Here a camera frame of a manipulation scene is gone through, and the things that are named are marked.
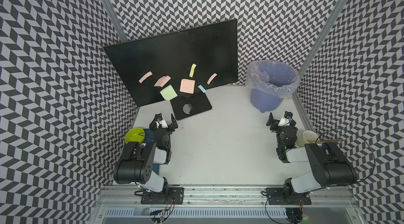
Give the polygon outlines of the aluminium mounting rail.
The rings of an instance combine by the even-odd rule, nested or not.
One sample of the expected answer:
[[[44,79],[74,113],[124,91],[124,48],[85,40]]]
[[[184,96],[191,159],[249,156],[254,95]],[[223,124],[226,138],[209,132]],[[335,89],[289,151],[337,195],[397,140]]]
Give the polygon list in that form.
[[[267,197],[262,194],[267,185],[182,185],[183,203],[176,207],[263,207]],[[94,207],[136,207],[141,197],[135,192],[139,188],[130,185],[104,186]],[[351,191],[346,187],[331,187],[308,194],[311,204],[306,208],[357,208]]]

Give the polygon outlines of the small blue sticky note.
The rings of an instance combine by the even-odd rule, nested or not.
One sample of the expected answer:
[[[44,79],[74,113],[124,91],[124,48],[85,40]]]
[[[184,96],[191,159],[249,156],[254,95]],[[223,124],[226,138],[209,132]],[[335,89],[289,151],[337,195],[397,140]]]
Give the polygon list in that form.
[[[202,85],[198,85],[198,88],[199,88],[203,93],[206,92],[206,89],[205,89]]]

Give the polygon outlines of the black monitor stand base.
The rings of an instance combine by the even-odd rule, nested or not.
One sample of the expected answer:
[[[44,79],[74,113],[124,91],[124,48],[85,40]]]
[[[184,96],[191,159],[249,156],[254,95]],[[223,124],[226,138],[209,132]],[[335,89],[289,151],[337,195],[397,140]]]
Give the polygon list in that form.
[[[209,110],[212,110],[212,105],[208,97],[203,92],[187,94],[176,97],[170,101],[174,117],[177,120],[182,120]]]

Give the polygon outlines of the peach sticky note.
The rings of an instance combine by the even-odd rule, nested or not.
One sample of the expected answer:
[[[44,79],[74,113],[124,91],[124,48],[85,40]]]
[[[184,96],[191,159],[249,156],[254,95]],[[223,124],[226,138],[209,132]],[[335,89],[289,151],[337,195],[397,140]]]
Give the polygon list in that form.
[[[154,87],[164,87],[170,80],[170,76],[162,76],[157,80]]]

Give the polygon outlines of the lime green bowl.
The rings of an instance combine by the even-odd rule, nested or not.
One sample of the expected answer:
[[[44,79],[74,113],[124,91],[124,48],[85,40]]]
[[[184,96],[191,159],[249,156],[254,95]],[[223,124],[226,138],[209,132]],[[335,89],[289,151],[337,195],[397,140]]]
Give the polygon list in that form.
[[[142,144],[145,140],[145,130],[142,128],[133,128],[125,135],[125,143],[136,142]]]

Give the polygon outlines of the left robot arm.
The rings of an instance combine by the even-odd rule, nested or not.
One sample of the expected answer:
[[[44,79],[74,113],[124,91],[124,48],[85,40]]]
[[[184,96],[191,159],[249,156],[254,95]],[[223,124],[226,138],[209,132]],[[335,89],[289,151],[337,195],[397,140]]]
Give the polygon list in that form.
[[[169,124],[161,113],[157,113],[148,129],[131,129],[125,136],[122,154],[114,168],[114,181],[120,185],[135,183],[147,193],[167,197],[167,179],[153,168],[170,162],[170,136],[177,128],[174,115]]]

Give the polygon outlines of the light green cup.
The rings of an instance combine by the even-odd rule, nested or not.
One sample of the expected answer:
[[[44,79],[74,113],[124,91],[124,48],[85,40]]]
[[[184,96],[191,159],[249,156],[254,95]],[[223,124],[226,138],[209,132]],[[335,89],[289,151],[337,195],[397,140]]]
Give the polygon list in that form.
[[[303,147],[305,144],[313,144],[316,142],[317,138],[318,135],[315,132],[311,130],[305,130],[302,134],[298,136],[296,145],[298,147]]]

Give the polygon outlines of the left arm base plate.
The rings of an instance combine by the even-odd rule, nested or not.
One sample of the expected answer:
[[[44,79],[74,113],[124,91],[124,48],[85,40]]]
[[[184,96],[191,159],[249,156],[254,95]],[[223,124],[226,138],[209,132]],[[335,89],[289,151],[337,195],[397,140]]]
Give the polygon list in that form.
[[[184,200],[184,187],[169,187],[162,192],[143,192],[141,198],[142,205],[162,205],[174,203],[182,205]]]

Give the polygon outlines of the pink narrow sticky note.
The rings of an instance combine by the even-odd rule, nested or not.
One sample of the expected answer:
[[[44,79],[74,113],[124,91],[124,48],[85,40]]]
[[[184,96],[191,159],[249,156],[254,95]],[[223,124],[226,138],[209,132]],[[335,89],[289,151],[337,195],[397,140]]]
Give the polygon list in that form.
[[[215,79],[215,77],[217,76],[217,73],[213,73],[210,78],[207,81],[207,84],[210,85],[210,83]]]
[[[140,79],[139,83],[142,84],[148,77],[152,76],[153,73],[151,71],[145,73]]]

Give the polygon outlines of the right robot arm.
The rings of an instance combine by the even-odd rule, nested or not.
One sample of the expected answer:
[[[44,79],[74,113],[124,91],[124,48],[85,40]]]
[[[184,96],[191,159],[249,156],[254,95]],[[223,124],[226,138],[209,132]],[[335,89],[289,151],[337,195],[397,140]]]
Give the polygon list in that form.
[[[282,196],[288,202],[297,196],[308,196],[312,191],[327,187],[354,184],[358,175],[347,157],[336,143],[329,141],[310,143],[297,147],[297,127],[293,113],[285,111],[280,120],[269,114],[266,126],[276,134],[276,152],[279,160],[285,164],[308,163],[310,171],[285,180],[283,190],[271,196]]]

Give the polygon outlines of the pink square sticky note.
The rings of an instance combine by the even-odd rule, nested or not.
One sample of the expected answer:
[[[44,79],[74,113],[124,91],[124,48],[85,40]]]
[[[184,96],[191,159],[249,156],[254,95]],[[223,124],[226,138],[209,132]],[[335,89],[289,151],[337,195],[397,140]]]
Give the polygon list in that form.
[[[195,80],[182,79],[179,91],[182,93],[193,94],[195,89]]]

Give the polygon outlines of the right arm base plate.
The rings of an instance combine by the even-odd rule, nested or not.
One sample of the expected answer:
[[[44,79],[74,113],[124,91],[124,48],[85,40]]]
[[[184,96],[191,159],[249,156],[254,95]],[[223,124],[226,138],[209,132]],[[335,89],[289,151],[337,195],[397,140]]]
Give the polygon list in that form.
[[[294,191],[284,191],[283,188],[266,188],[265,195],[269,198],[270,205],[309,206],[312,204],[309,194],[294,193]]]

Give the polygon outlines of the yellow narrow sticky note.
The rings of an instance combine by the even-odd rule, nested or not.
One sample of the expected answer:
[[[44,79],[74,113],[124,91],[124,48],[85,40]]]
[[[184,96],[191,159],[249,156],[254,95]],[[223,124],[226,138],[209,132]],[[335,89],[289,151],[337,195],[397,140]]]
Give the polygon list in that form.
[[[194,76],[195,68],[197,67],[196,64],[192,64],[190,72],[189,72],[189,77],[192,78]]]

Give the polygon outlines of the green square sticky note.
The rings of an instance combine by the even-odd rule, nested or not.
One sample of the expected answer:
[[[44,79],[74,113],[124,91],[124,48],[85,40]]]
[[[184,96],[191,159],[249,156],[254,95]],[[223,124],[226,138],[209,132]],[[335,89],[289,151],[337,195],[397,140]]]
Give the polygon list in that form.
[[[172,99],[174,99],[178,96],[178,94],[176,93],[176,91],[174,90],[172,85],[169,85],[169,86],[165,87],[164,89],[162,89],[160,91],[160,94],[162,95],[164,100],[167,100],[167,101],[171,101]]]

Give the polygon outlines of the blue trash bin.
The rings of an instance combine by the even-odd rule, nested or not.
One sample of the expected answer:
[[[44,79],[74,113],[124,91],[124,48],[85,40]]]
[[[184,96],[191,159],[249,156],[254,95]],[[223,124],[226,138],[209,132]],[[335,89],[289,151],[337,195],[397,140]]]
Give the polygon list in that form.
[[[285,99],[263,93],[256,89],[251,89],[250,102],[260,112],[269,112],[277,109],[283,100]]]

